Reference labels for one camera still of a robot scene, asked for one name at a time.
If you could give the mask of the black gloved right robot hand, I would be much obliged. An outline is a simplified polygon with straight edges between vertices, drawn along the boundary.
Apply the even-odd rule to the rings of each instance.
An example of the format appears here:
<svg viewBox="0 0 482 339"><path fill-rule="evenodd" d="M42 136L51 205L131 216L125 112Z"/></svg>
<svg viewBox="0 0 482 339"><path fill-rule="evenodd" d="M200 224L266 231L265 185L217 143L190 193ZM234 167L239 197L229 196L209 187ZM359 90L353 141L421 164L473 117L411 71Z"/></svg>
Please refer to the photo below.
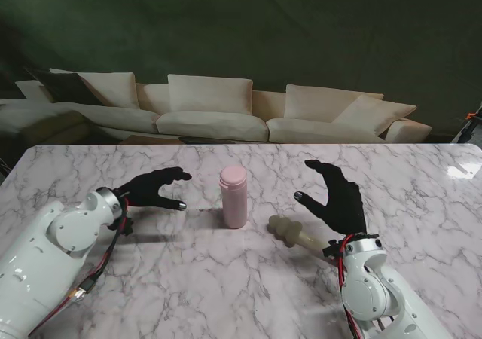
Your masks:
<svg viewBox="0 0 482 339"><path fill-rule="evenodd" d="M322 175L328 189L328 201L322 204L301 191L294 193L296 201L339 234L366 234L368 231L359 186L348 181L342 169L331 163L319 160L305 160L304 163Z"/></svg>

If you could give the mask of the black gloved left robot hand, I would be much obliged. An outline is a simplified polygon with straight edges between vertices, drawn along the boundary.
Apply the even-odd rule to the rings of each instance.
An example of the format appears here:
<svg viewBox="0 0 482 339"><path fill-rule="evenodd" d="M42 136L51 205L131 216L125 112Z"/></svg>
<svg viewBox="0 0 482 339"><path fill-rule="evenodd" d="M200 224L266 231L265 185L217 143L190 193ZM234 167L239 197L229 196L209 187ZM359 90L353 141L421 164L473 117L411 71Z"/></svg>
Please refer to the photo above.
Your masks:
<svg viewBox="0 0 482 339"><path fill-rule="evenodd" d="M127 200L130 206L184 211L187 208L185 202L161 197L159 190L164 185L171 185L175 181L189 181L191 178L191 174L179 166L167 167L136 176L115 188L113 192L121 201Z"/></svg>

